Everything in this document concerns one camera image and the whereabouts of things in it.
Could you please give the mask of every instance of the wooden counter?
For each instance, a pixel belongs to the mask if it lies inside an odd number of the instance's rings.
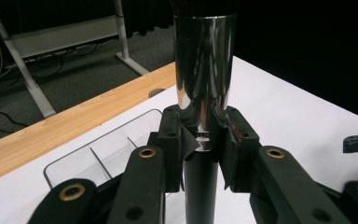
[[[0,139],[0,176],[86,133],[175,84],[174,63]]]

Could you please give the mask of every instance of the chrome tube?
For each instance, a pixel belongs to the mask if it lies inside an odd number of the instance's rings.
[[[178,104],[199,150],[212,150],[227,108],[236,16],[174,17]]]
[[[226,118],[235,15],[174,17],[180,119],[200,146],[184,161],[186,223],[213,223],[216,136]]]

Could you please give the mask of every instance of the shiny metal cylinder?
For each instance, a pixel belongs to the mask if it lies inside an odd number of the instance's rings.
[[[226,115],[235,15],[174,17],[176,84],[182,123],[200,150],[212,150]]]

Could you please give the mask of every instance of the black pole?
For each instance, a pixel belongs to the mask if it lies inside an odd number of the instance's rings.
[[[217,166],[210,151],[195,151],[184,161],[187,224],[213,223]]]

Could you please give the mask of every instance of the white tabletop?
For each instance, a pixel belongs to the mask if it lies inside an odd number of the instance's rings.
[[[0,178],[0,223],[26,223],[49,191],[43,169],[122,124],[176,103],[175,87]],[[240,110],[261,144],[290,151],[310,176],[332,189],[358,180],[358,153],[343,154],[345,137],[358,134],[358,116],[253,65],[234,59],[228,104]],[[249,195],[223,190],[219,174],[215,223],[255,223]],[[167,223],[184,223],[183,194],[168,199]]]

